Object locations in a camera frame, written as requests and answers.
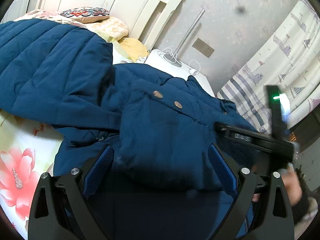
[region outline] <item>silver pole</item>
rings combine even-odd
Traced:
[[[179,50],[181,49],[181,47],[183,46],[183,44],[185,43],[186,39],[189,37],[190,33],[192,32],[192,30],[195,28],[196,24],[198,23],[198,21],[200,20],[200,18],[202,17],[202,15],[204,14],[205,10],[203,9],[198,17],[195,19],[195,21],[193,22],[193,24],[190,26],[189,30],[187,31],[186,35],[184,35],[183,39],[180,41],[178,47],[175,50],[175,54],[177,55]]]

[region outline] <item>person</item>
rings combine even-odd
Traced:
[[[292,207],[294,239],[319,239],[320,213],[318,213],[318,210],[320,198],[315,194],[308,196],[306,190],[301,187],[299,178],[292,165],[288,165],[286,170],[282,170],[281,178]],[[259,197],[259,194],[254,194],[252,201],[258,202]]]

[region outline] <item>curtain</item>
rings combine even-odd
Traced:
[[[278,85],[291,107],[289,128],[320,103],[320,20],[299,0],[259,51],[217,93],[236,103],[239,114],[259,132],[270,133],[264,86]]]

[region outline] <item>black sleeve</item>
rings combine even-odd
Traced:
[[[307,214],[309,208],[308,196],[305,191],[302,191],[302,198],[292,207],[293,222],[298,223]]]

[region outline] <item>silver screw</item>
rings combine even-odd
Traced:
[[[275,176],[275,177],[278,179],[278,178],[280,178],[280,173],[277,172],[277,171],[275,171],[275,172],[273,173],[273,176]]]
[[[45,179],[46,177],[48,177],[48,173],[44,172],[41,174],[41,179]]]
[[[242,168],[242,169],[241,169],[241,172],[242,172],[243,174],[249,174],[249,173],[250,173],[250,170],[249,170],[248,168]]]
[[[78,168],[73,168],[72,170],[71,170],[71,174],[72,175],[77,175],[79,173],[79,169]]]

